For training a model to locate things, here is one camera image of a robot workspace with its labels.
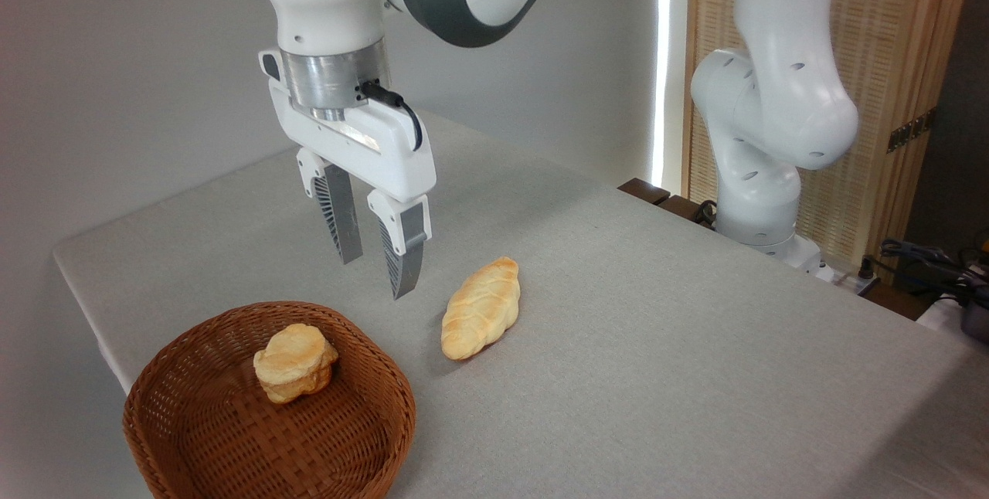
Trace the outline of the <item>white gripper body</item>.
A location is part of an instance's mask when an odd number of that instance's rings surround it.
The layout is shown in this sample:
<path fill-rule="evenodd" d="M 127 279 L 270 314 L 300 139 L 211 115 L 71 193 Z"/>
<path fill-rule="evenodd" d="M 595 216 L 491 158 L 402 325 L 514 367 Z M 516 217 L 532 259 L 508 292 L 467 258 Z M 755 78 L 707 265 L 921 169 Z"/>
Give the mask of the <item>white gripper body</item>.
<path fill-rule="evenodd" d="M 269 91 L 286 135 L 399 202 L 435 186 L 436 169 L 425 123 L 379 101 L 348 109 L 342 121 L 315 119 L 294 107 L 285 85 Z"/>

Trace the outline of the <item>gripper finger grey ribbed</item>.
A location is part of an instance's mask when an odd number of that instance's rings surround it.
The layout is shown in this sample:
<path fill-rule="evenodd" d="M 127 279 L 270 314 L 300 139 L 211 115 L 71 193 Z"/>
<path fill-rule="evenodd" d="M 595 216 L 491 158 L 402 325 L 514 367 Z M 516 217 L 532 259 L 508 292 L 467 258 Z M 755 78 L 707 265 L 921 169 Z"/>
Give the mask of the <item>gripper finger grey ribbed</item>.
<path fill-rule="evenodd" d="M 399 202 L 375 189 L 368 204 L 379 220 L 393 298 L 398 300 L 416 288 L 420 277 L 425 243 L 432 237 L 430 203 L 424 194 Z"/>
<path fill-rule="evenodd" d="M 296 160 L 304 190 L 321 207 L 340 259 L 353 262 L 362 255 L 362 242 L 349 173 L 308 148 L 300 148 Z"/>

